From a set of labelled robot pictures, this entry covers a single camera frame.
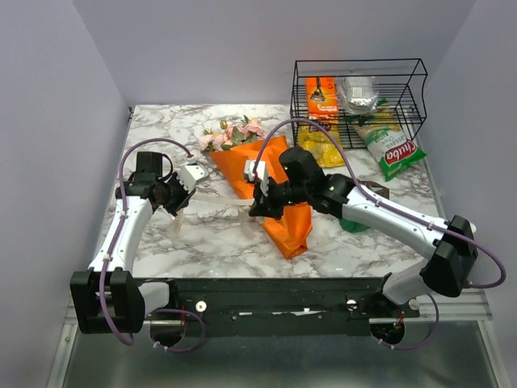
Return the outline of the orange wrapping paper sheet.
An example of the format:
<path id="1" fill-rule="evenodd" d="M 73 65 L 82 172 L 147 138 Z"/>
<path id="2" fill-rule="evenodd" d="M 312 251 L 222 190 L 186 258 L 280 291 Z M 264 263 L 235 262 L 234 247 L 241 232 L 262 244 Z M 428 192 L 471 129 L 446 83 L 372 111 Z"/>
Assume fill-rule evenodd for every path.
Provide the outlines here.
<path id="1" fill-rule="evenodd" d="M 286 259 L 307 251 L 312 231 L 312 209 L 302 203 L 302 187 L 291 185 L 280 164 L 280 155 L 288 149 L 286 137 L 273 137 L 267 144 L 253 141 L 231 149 L 212 151 L 210 157 L 235 193 L 242 199 L 253 199 L 252 217 L 264 217 L 263 228 Z M 247 162 L 253 162 L 262 151 L 260 166 L 268 177 L 254 185 L 245 173 Z"/>

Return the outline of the cream printed ribbon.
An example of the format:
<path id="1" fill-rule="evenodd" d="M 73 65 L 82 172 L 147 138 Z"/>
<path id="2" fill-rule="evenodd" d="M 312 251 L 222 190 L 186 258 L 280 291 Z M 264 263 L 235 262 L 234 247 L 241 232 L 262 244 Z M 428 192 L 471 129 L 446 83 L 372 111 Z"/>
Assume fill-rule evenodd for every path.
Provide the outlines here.
<path id="1" fill-rule="evenodd" d="M 230 211 L 237 217 L 241 235 L 251 240 L 256 235 L 252 226 L 253 221 L 248 215 L 252 204 L 251 199 L 224 198 L 197 193 L 185 209 L 179 210 L 178 215 L 174 217 L 169 226 L 168 233 L 178 237 L 182 231 L 186 232 L 189 226 L 189 216 L 215 217 L 217 214 L 223 215 L 226 211 Z"/>

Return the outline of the green brown snack bag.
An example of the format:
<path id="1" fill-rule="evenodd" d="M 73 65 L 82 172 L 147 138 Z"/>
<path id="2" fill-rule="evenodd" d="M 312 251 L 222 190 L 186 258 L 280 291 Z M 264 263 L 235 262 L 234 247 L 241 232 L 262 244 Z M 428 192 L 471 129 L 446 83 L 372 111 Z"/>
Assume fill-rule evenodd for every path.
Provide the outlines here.
<path id="1" fill-rule="evenodd" d="M 367 189 L 371 190 L 375 194 L 382 196 L 386 199 L 389 198 L 389 189 L 386 186 L 383 186 L 379 183 L 373 182 L 373 181 L 366 181 L 366 180 L 360 180 L 360 183 L 364 185 Z M 343 230 L 349 233 L 357 234 L 364 232 L 369 229 L 369 226 L 360 223 L 358 221 L 352 221 L 348 219 L 341 219 L 339 221 L 339 225 Z"/>

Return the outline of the pink fake flower bunch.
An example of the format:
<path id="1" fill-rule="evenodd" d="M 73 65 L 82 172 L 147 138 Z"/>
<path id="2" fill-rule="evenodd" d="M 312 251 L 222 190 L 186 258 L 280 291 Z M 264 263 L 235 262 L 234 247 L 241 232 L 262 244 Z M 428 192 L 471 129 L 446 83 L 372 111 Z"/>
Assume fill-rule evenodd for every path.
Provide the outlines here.
<path id="1" fill-rule="evenodd" d="M 264 129 L 260 119 L 250 119 L 247 116 L 244 116 L 243 124 L 244 125 L 240 129 L 243 141 L 257 141 L 265 138 L 266 130 Z"/>

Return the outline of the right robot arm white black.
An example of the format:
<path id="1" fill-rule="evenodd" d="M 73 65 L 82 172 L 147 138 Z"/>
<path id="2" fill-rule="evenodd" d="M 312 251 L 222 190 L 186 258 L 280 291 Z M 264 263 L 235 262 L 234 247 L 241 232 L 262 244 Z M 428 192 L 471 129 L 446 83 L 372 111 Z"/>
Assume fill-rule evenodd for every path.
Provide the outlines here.
<path id="1" fill-rule="evenodd" d="M 345 175 L 326 174 L 310 152 L 299 146 L 279 158 L 288 177 L 276 182 L 263 161 L 248 160 L 245 179 L 254 185 L 252 217 L 280 219 L 287 206 L 306 203 L 339 220 L 355 221 L 412 248 L 422 260 L 385 275 L 371 296 L 372 308 L 388 317 L 420 295 L 435 292 L 458 297 L 477 258 L 470 223 L 455 216 L 447 221 L 396 204 Z"/>

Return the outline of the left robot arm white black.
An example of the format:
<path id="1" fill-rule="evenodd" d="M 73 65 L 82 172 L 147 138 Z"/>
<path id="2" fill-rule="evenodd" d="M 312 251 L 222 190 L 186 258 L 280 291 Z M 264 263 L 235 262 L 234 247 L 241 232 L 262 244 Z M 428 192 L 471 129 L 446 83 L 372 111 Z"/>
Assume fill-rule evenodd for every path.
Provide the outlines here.
<path id="1" fill-rule="evenodd" d="M 165 209 L 176 217 L 207 176 L 197 163 L 164 173 L 166 158 L 157 152 L 137 153 L 135 171 L 116 189 L 115 213 L 103 245 L 87 270 L 71 276 L 69 287 L 84 334 L 133 335 L 153 312 L 162 319 L 178 313 L 179 300 L 165 281 L 132 275 L 137 248 L 155 211 Z"/>

